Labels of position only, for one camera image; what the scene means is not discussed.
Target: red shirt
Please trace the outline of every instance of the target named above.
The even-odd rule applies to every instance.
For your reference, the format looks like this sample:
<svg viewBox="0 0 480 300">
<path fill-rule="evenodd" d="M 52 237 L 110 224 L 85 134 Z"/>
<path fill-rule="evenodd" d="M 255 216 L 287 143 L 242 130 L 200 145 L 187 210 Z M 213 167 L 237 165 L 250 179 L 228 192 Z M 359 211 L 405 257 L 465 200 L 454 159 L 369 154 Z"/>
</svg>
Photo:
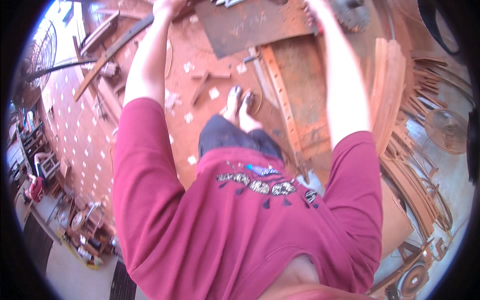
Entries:
<svg viewBox="0 0 480 300">
<path fill-rule="evenodd" d="M 238 163 L 281 174 L 262 177 Z M 207 152 L 185 191 L 163 109 L 137 99 L 121 114 L 114 160 L 128 273 L 150 299 L 256 299 L 304 253 L 321 284 L 364 293 L 382 251 L 379 174 L 372 134 L 356 132 L 333 150 L 323 198 L 293 181 L 280 159 L 236 147 Z"/>
<path fill-rule="evenodd" d="M 43 189 L 43 178 L 37 177 L 36 178 L 36 184 L 30 184 L 30 197 L 32 197 L 32 200 L 35 202 L 40 202 L 43 198 L 43 194 L 45 193 L 45 190 Z"/>
</svg>

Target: person's left hand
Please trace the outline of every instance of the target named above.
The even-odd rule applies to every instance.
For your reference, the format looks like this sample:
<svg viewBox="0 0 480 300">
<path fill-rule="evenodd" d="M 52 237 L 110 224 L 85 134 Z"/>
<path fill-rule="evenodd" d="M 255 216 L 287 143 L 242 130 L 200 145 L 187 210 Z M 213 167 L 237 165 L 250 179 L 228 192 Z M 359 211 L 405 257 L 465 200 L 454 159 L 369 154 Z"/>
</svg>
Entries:
<svg viewBox="0 0 480 300">
<path fill-rule="evenodd" d="M 156 0 L 153 4 L 153 15 L 156 17 L 166 11 L 174 17 L 185 7 L 186 3 L 187 0 Z"/>
</svg>

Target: shirt sleeve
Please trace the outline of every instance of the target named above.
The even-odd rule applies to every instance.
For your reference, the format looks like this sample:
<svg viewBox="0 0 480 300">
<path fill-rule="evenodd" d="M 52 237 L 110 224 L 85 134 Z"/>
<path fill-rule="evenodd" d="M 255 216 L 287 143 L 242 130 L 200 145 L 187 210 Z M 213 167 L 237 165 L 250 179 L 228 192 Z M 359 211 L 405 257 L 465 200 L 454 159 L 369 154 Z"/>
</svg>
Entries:
<svg viewBox="0 0 480 300">
<path fill-rule="evenodd" d="M 371 132 L 352 133 L 336 145 L 324 201 L 364 258 L 354 267 L 368 274 L 357 278 L 364 292 L 382 255 L 380 163 Z"/>
<path fill-rule="evenodd" d="M 140 98 L 124 107 L 113 167 L 115 221 L 131 273 L 158 243 L 185 193 L 177 177 L 165 113 L 158 103 Z"/>
</svg>

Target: person's right hand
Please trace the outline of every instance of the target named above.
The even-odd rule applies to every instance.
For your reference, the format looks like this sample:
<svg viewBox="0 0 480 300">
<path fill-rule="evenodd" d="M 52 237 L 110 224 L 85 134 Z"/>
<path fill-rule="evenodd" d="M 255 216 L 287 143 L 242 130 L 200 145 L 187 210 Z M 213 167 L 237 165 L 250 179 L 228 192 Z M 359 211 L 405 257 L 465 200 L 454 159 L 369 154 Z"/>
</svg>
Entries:
<svg viewBox="0 0 480 300">
<path fill-rule="evenodd" d="M 156 0 L 153 4 L 153 15 L 161 15 L 165 12 L 171 17 L 176 16 L 185 7 L 187 0 Z"/>
<path fill-rule="evenodd" d="M 304 0 L 304 3 L 307 6 L 305 12 L 310 26 L 317 21 L 324 25 L 325 21 L 335 19 L 332 8 L 326 0 Z"/>
</svg>

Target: person in red shirt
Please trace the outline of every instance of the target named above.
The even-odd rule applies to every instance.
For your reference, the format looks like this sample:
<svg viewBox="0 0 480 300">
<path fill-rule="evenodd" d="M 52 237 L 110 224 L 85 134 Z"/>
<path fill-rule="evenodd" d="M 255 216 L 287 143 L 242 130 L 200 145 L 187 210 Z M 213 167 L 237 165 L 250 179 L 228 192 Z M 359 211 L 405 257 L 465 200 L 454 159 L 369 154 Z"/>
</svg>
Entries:
<svg viewBox="0 0 480 300">
<path fill-rule="evenodd" d="M 45 193 L 45 188 L 47 187 L 47 179 L 40 168 L 40 162 L 43 159 L 48 158 L 49 154 L 45 152 L 38 152 L 34 155 L 34 164 L 37 176 L 33 174 L 28 174 L 29 179 L 32 181 L 29 189 L 24 190 L 24 199 L 25 203 L 33 200 L 35 202 L 40 202 Z"/>
<path fill-rule="evenodd" d="M 163 107 L 168 26 L 185 0 L 154 3 L 127 79 L 113 186 L 123 259 L 148 298 L 367 298 L 382 227 L 367 95 L 328 3 L 306 3 L 326 43 L 332 166 L 323 197 L 287 173 L 278 146 L 248 114 L 251 93 L 238 108 L 238 86 L 224 116 L 202 130 L 196 180 L 184 189 Z"/>
</svg>

